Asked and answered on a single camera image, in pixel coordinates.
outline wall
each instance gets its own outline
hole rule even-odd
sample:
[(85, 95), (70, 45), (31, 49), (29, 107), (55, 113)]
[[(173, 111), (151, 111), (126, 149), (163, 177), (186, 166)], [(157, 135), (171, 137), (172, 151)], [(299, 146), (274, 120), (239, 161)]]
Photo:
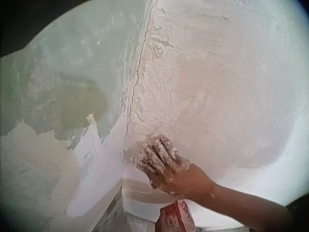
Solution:
[(85, 3), (1, 59), (1, 213), (18, 229), (90, 231), (119, 192), (145, 4)]
[[(287, 205), (309, 191), (309, 31), (296, 2), (154, 0), (128, 146), (163, 132), (217, 183)], [(128, 167), (125, 209), (171, 202)], [(189, 202), (207, 229), (241, 226)]]

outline forearm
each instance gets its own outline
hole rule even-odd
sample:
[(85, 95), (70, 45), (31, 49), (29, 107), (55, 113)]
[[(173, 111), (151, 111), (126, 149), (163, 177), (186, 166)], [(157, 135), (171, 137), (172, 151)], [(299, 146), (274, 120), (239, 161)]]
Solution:
[(277, 231), (292, 222), (292, 216), (284, 206), (216, 184), (195, 202), (256, 231)]

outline hand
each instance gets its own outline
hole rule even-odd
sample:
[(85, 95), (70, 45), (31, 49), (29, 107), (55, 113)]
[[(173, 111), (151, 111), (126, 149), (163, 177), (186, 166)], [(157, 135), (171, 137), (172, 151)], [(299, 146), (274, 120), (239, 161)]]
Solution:
[(179, 156), (164, 135), (153, 136), (143, 149), (143, 157), (135, 165), (146, 173), (154, 189), (192, 201), (211, 193), (214, 182), (195, 164)]

